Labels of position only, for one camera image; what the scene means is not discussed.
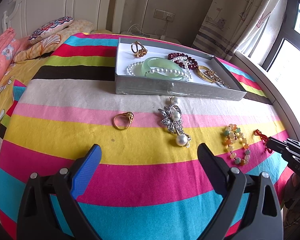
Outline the silver rhinestone pearl brooch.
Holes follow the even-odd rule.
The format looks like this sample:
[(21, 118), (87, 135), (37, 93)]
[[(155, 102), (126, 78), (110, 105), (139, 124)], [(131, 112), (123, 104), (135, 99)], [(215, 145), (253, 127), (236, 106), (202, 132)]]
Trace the silver rhinestone pearl brooch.
[(173, 134), (184, 134), (182, 111), (176, 103), (158, 109), (162, 115), (161, 124), (166, 126), (167, 130)]

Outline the red cord charm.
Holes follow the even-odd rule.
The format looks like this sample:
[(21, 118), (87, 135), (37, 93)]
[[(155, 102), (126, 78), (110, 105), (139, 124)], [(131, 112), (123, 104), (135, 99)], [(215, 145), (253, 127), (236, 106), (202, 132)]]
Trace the red cord charm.
[(261, 141), (264, 144), (264, 151), (268, 152), (269, 154), (272, 154), (273, 150), (268, 148), (267, 146), (267, 142), (269, 141), (269, 138), (265, 134), (263, 134), (259, 129), (254, 130), (253, 135), (260, 137)]

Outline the large pearl pendant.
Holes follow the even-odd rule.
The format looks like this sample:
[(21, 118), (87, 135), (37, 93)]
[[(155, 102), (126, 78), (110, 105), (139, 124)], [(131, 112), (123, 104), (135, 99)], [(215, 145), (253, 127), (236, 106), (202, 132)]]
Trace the large pearl pendant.
[(186, 133), (179, 133), (175, 139), (175, 142), (180, 147), (188, 148), (190, 146), (191, 137)]

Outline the small pearl earring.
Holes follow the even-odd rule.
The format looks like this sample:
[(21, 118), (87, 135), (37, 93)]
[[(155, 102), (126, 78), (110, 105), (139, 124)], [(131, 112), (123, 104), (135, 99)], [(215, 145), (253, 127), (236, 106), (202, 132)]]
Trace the small pearl earring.
[(170, 100), (170, 104), (178, 104), (179, 103), (179, 99), (176, 96), (170, 97), (169, 100)]

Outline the silver jewelry tray box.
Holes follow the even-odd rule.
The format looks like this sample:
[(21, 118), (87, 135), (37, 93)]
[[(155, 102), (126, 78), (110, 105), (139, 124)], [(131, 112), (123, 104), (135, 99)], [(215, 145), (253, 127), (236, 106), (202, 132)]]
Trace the silver jewelry tray box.
[[(245, 95), (243, 86), (216, 57), (201, 51), (161, 43), (138, 40), (147, 50), (136, 58), (133, 39), (120, 38), (115, 65), (117, 94), (178, 95), (239, 101)], [(181, 53), (198, 62), (199, 70), (181, 68), (168, 60), (170, 53)]]

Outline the yellow floral bed sheet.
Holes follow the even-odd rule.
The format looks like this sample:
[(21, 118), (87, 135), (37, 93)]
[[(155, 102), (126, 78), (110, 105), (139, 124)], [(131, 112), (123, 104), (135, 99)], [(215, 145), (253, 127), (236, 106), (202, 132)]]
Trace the yellow floral bed sheet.
[(0, 81), (0, 122), (4, 114), (13, 104), (14, 81), (18, 80), (24, 85), (27, 85), (50, 55), (50, 53), (47, 53), (32, 60), (13, 63), (8, 67), (6, 74)]

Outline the patterned window curtain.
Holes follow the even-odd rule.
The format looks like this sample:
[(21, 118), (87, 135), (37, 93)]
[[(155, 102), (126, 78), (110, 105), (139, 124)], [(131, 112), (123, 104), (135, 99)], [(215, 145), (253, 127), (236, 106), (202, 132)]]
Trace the patterned window curtain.
[(192, 48), (230, 61), (266, 22), (280, 0), (213, 0)]

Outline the white nightstand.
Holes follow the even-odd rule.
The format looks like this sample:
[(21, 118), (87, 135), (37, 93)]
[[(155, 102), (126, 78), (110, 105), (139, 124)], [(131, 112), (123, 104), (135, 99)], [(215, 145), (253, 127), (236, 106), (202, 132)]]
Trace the white nightstand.
[(156, 40), (161, 40), (161, 41), (166, 41), (166, 42), (172, 42), (175, 44), (181, 44), (177, 39), (175, 38), (170, 38), (167, 36), (161, 37), (155, 34), (146, 34), (146, 33), (141, 33), (138, 31), (122, 31), (121, 35), (130, 35), (130, 36), (138, 36), (138, 37), (145, 37), (145, 38), (152, 38), (152, 39), (156, 39)]

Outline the yellow leaf print pillow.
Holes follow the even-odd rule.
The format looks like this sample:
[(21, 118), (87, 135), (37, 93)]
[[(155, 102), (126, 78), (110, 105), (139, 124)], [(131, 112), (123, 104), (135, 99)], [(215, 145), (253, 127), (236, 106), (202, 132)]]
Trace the yellow leaf print pillow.
[(52, 34), (51, 36), (39, 41), (38, 43), (29, 46), (25, 50), (19, 51), (13, 58), (13, 62), (31, 60), (42, 56), (43, 54), (55, 51), (63, 44), (71, 35), (76, 33), (91, 33), (94, 25), (86, 20), (74, 20), (65, 29)]

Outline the pink floral folded quilt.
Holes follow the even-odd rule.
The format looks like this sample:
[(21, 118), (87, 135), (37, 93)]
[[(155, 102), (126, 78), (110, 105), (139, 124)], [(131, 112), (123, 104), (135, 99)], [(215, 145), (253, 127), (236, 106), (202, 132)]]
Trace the pink floral folded quilt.
[(15, 36), (13, 28), (6, 29), (0, 35), (0, 81), (15, 55), (29, 45), (28, 36), (21, 39), (16, 39)]

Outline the embroidered patterned pillow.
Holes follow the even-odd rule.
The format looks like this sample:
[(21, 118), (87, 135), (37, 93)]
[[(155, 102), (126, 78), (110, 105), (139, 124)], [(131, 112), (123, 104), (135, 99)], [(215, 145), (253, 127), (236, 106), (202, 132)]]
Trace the embroidered patterned pillow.
[(53, 34), (65, 29), (68, 27), (74, 19), (70, 16), (60, 17), (56, 20), (47, 22), (45, 25), (42, 25), (36, 29), (28, 38), (29, 44), (36, 44), (39, 41), (50, 37)]

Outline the white floor lamp pole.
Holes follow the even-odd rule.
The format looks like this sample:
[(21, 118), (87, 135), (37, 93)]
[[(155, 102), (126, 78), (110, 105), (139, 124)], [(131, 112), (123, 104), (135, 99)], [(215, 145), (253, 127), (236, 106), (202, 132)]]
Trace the white floor lamp pole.
[(145, 22), (145, 17), (146, 17), (148, 2), (149, 2), (149, 0), (145, 0), (145, 4), (143, 6), (143, 11), (142, 11), (142, 16), (141, 16), (141, 21), (140, 21), (140, 31), (142, 33), (143, 33), (143, 26), (144, 26), (144, 22)]

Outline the white wooden headboard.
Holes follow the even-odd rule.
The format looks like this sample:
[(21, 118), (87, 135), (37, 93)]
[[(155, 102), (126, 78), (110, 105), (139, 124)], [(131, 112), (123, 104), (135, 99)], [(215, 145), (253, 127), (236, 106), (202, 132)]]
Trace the white wooden headboard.
[(126, 0), (13, 0), (10, 14), (4, 13), (2, 28), (13, 28), (16, 38), (31, 35), (51, 20), (70, 16), (86, 20), (94, 30), (109, 30), (118, 34)]

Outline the window frame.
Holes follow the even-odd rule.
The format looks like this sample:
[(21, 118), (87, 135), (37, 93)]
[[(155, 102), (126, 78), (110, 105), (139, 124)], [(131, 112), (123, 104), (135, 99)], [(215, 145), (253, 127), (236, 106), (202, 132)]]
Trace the window frame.
[(281, 0), (231, 62), (256, 79), (290, 137), (300, 140), (300, 0)]

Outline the wall power socket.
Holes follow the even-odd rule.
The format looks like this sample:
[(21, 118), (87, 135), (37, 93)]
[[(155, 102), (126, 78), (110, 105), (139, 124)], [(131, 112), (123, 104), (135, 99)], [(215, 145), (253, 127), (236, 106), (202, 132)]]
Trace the wall power socket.
[(156, 19), (159, 19), (159, 20), (173, 22), (174, 18), (175, 18), (175, 14), (172, 12), (165, 11), (165, 10), (155, 9), (153, 17)]

